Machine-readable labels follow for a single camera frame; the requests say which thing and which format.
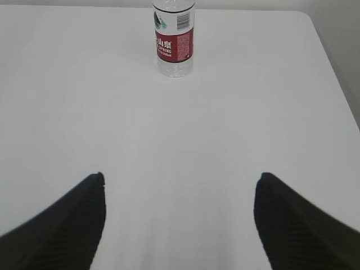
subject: water bottle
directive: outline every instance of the water bottle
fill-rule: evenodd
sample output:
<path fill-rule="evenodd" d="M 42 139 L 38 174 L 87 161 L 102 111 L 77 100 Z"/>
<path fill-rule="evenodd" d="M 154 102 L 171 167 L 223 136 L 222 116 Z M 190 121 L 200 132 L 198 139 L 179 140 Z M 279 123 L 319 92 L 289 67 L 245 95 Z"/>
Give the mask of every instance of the water bottle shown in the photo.
<path fill-rule="evenodd" d="M 195 0 L 153 0 L 159 70 L 182 77 L 194 61 Z"/>

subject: red bottle label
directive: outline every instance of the red bottle label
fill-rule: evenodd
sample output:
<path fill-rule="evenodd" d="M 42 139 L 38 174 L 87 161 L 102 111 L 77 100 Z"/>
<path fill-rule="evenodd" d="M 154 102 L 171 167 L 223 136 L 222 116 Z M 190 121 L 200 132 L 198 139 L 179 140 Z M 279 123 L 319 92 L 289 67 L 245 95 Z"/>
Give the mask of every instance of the red bottle label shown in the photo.
<path fill-rule="evenodd" d="M 188 60 L 194 52 L 195 5 L 179 12 L 154 6 L 157 55 L 166 62 Z"/>
<path fill-rule="evenodd" d="M 166 62 L 184 62 L 194 52 L 194 29 L 181 35 L 161 35 L 156 31 L 157 55 Z"/>

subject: ribbed rubber pad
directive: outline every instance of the ribbed rubber pad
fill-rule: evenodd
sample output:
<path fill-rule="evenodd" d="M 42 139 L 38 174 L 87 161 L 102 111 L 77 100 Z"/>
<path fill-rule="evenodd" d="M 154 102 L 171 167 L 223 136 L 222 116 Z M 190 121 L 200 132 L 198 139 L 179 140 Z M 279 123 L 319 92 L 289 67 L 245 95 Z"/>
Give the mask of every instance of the ribbed rubber pad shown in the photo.
<path fill-rule="evenodd" d="M 0 238 L 1 270 L 88 270 L 106 218 L 104 177 L 93 174 Z"/>
<path fill-rule="evenodd" d="M 360 269 L 360 234 L 272 174 L 257 184 L 254 217 L 274 270 Z"/>

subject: white wall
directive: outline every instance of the white wall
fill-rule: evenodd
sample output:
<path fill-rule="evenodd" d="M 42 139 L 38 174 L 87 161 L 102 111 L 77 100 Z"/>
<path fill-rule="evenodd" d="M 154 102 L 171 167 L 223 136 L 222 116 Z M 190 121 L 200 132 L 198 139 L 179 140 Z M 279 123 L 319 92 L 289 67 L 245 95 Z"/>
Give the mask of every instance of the white wall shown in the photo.
<path fill-rule="evenodd" d="M 0 0 L 0 3 L 150 7 L 151 0 Z M 360 0 L 197 0 L 198 8 L 299 10 L 318 30 L 360 124 Z"/>

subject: table surface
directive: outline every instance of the table surface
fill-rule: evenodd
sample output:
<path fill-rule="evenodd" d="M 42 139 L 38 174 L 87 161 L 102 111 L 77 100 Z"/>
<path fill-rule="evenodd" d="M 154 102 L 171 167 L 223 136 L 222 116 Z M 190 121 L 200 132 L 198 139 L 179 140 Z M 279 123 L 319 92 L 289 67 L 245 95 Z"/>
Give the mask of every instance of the table surface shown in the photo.
<path fill-rule="evenodd" d="M 360 134 L 310 18 L 197 10 L 181 79 L 156 69 L 152 20 L 0 6 L 0 234 L 97 171 L 92 269 L 270 269 L 262 172 L 360 230 Z"/>

